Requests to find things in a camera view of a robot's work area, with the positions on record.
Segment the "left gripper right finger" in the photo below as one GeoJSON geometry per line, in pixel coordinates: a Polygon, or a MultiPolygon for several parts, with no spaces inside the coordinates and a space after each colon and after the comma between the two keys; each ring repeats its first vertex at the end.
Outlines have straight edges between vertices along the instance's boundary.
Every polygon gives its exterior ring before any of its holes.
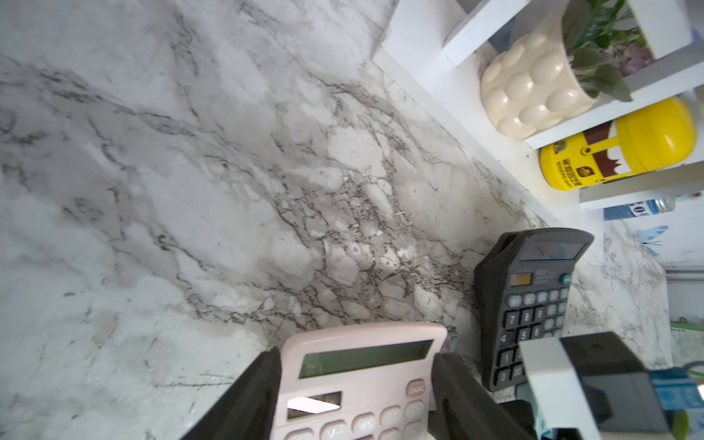
{"type": "Polygon", "coordinates": [[[428,432],[436,439],[535,438],[535,431],[496,403],[456,354],[434,356],[432,388],[436,410],[429,415],[428,432]]]}

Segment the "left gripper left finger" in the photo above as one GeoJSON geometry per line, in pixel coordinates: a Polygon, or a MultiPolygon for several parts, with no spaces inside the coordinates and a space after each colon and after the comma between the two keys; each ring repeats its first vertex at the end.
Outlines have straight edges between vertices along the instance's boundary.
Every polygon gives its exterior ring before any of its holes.
{"type": "Polygon", "coordinates": [[[270,438],[281,378],[280,350],[260,353],[183,440],[270,438]]]}

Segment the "pink calculator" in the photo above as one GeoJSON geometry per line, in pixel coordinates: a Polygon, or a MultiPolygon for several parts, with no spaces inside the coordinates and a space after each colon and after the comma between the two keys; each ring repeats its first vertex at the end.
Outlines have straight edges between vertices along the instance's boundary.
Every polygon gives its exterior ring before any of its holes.
{"type": "Polygon", "coordinates": [[[425,439],[441,324],[355,324],[293,335],[273,439],[425,439]]]}

